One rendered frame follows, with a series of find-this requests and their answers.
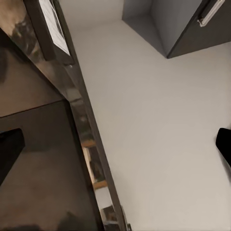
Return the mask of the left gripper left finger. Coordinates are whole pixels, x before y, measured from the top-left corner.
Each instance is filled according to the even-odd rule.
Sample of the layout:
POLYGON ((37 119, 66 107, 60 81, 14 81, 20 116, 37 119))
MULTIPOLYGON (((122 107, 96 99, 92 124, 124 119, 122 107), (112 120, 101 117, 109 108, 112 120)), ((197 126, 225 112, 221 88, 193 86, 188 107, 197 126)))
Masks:
POLYGON ((0 186, 24 147, 21 128, 0 133, 0 186))

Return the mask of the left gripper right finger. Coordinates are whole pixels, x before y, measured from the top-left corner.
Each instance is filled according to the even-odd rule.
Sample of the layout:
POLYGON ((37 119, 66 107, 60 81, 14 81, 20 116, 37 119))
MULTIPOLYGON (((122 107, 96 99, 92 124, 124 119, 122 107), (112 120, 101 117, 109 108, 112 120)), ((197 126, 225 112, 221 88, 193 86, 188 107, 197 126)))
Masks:
POLYGON ((224 156, 231 168, 231 130, 220 128, 218 131, 216 146, 221 154, 224 156))

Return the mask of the poster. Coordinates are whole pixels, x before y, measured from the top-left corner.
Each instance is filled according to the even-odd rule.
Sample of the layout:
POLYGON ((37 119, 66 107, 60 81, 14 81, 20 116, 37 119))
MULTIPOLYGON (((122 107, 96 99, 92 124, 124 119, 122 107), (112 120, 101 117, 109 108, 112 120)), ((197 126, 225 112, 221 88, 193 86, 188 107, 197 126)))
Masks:
POLYGON ((23 1, 45 61, 74 65, 55 0, 23 1))

